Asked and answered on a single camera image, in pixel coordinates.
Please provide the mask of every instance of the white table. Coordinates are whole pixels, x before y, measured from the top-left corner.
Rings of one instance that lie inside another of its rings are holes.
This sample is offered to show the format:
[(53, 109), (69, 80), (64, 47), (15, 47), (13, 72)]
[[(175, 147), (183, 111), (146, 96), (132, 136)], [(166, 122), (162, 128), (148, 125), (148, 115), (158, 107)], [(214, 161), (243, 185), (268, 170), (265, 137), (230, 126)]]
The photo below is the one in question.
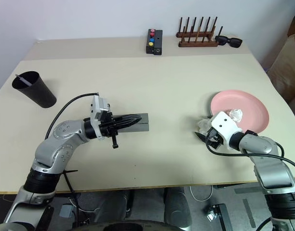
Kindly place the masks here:
[[(245, 44), (234, 49), (177, 43), (163, 38), (162, 56), (145, 54), (145, 38), (36, 43), (0, 90), (0, 193), (17, 192), (54, 116), (70, 99), (89, 92), (107, 98), (114, 115), (148, 113), (149, 131), (120, 133), (118, 149), (111, 139), (81, 145), (67, 166), (79, 170), (69, 174), (75, 190), (256, 180), (249, 158), (215, 156), (193, 133), (196, 122), (209, 115), (211, 98), (229, 89), (262, 101), (270, 121), (260, 135), (279, 142), (295, 161), (295, 117)], [(14, 74), (30, 70), (57, 97), (53, 107), (43, 109), (12, 88)], [(91, 100), (74, 102), (57, 123), (88, 117)], [(57, 190), (68, 190), (63, 177)]]

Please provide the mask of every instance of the black cup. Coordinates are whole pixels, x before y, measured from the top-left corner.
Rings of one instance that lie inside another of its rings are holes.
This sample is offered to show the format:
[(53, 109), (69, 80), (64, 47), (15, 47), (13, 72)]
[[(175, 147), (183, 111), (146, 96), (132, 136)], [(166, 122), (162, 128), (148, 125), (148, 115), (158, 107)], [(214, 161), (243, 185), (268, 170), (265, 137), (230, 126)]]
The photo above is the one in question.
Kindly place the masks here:
[(48, 108), (55, 104), (56, 97), (47, 88), (36, 71), (28, 71), (20, 74), (19, 76), (30, 83), (31, 86), (16, 77), (12, 83), (13, 88), (22, 92), (43, 108)]

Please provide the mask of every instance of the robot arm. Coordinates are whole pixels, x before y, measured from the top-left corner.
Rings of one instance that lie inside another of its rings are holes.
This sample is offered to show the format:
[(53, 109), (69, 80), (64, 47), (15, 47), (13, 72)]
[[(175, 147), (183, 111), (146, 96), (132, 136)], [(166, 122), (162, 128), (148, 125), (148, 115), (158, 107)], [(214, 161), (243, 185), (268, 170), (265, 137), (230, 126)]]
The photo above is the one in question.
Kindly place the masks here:
[[(259, 137), (251, 131), (242, 133), (236, 123), (224, 112), (212, 117), (209, 123), (211, 129), (206, 137), (206, 144), (213, 142), (211, 141), (213, 138), (215, 144), (211, 146), (216, 148), (224, 144), (228, 149), (235, 149), (243, 154), (278, 156), (275, 141), (267, 137)], [(255, 165), (255, 175), (272, 215), (273, 230), (295, 231), (295, 179), (290, 169), (280, 159), (263, 156), (249, 157)]]
[[(105, 137), (112, 137), (113, 148), (117, 148), (118, 129), (129, 127), (140, 120), (139, 115), (114, 117), (106, 100), (95, 95), (90, 118), (60, 123), (52, 135), (38, 146), (27, 180), (19, 189), (4, 223), (22, 222), (36, 227), (55, 195), (59, 178), (75, 149), (90, 139), (103, 140)], [(37, 208), (38, 215), (22, 216), (33, 210), (31, 207)]]

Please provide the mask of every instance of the pink plate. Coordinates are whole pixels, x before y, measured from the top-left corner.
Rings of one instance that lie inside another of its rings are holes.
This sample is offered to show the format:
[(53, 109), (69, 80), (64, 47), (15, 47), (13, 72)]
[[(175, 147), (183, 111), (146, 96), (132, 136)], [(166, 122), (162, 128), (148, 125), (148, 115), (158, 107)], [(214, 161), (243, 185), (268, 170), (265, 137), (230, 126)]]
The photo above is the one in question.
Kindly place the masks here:
[(243, 112), (241, 122), (237, 123), (243, 132), (251, 130), (260, 133), (268, 126), (268, 111), (255, 96), (241, 90), (225, 90), (213, 97), (211, 102), (213, 115), (233, 109), (241, 109)]

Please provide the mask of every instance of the white wall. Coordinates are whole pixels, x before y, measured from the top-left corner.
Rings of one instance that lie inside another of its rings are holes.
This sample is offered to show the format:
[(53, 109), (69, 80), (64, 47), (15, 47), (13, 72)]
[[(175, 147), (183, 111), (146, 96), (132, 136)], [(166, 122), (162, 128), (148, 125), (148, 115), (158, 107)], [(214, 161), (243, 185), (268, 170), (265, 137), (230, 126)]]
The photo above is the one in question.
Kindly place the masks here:
[(0, 0), (0, 88), (36, 39), (174, 35), (181, 16), (218, 16), (269, 65), (294, 15), (295, 0)]

